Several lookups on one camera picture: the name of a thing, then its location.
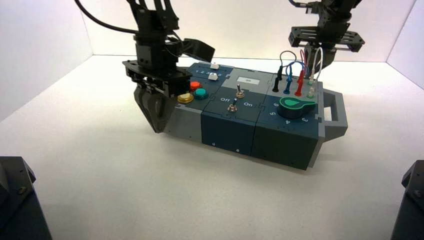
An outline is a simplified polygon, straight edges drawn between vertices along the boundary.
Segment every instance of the gray handle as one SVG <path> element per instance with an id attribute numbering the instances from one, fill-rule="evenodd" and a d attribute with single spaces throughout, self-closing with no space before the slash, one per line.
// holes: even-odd
<path id="1" fill-rule="evenodd" d="M 343 95 L 336 91 L 323 89 L 324 108 L 331 108 L 331 121 L 324 120 L 325 142 L 345 135 L 348 129 L 345 102 Z"/>

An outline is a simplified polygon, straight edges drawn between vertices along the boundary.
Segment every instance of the orange button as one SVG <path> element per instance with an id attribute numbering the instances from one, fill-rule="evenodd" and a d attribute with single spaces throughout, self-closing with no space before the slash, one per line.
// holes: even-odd
<path id="1" fill-rule="evenodd" d="M 190 91 L 194 92 L 196 89 L 199 89 L 202 87 L 202 84 L 198 81 L 192 81 L 190 82 Z"/>

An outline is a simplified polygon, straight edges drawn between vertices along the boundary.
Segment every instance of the black cable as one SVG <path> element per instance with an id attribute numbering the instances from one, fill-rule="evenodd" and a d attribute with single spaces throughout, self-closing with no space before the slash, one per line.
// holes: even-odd
<path id="1" fill-rule="evenodd" d="M 108 29 L 112 29 L 115 31 L 119 31 L 119 32 L 123 32 L 123 33 L 128 33 L 128 34 L 138 34 L 139 31 L 136 30 L 132 30 L 132 29 L 127 29 L 127 28 L 122 28 L 122 27 L 118 27 L 118 26 L 113 26 L 110 24 L 107 24 L 105 22 L 100 21 L 99 19 L 95 18 L 93 15 L 91 15 L 84 7 L 83 5 L 81 5 L 80 0 L 75 0 L 76 5 L 78 6 L 78 8 L 89 18 L 91 19 L 93 22 L 108 28 Z"/>
<path id="2" fill-rule="evenodd" d="M 291 54 L 293 54 L 293 56 L 294 56 L 294 60 L 295 60 L 295 61 L 297 61 L 297 60 L 298 60 L 298 56 L 296 56 L 296 54 L 295 54 L 294 52 L 289 51 L 289 50 L 282 51 L 282 52 L 279 54 L 279 60 L 280 60 L 280 62 L 281 62 L 281 66 L 282 66 L 283 68 L 288 66 L 288 65 L 283 66 L 283 60 L 281 59 L 281 56 L 282 56 L 284 53 L 291 53 Z"/>
<path id="3" fill-rule="evenodd" d="M 304 3 L 304 2 L 295 2 L 293 0 L 288 0 L 291 5 L 295 6 L 296 8 L 307 8 L 309 3 Z"/>

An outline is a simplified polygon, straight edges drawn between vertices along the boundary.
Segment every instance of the screw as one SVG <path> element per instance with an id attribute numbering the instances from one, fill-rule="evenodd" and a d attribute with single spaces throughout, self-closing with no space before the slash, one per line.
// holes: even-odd
<path id="1" fill-rule="evenodd" d="M 414 194 L 417 198 L 419 198 L 419 199 L 422 199 L 422 198 L 423 198 L 423 192 L 422 192 L 422 191 L 420 191 L 420 190 L 415 190 L 415 191 L 413 191 L 413 194 Z"/>
<path id="2" fill-rule="evenodd" d="M 22 194 L 24 194 L 25 192 L 27 191 L 27 188 L 26 187 L 24 187 L 24 186 L 21 186 L 17 191 L 16 191 L 16 193 L 18 194 L 18 195 L 22 195 Z"/>

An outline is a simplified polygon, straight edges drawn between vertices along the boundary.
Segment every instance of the toggle switch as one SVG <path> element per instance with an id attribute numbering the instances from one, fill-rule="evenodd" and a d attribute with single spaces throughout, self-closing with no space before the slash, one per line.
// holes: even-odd
<path id="1" fill-rule="evenodd" d="M 237 92 L 235 93 L 235 96 L 239 99 L 245 97 L 245 92 L 241 89 L 240 84 L 237 84 Z"/>
<path id="2" fill-rule="evenodd" d="M 237 103 L 237 98 L 234 98 L 234 100 L 232 101 L 232 103 L 227 108 L 228 112 L 232 112 L 232 113 L 237 112 L 236 103 Z"/>

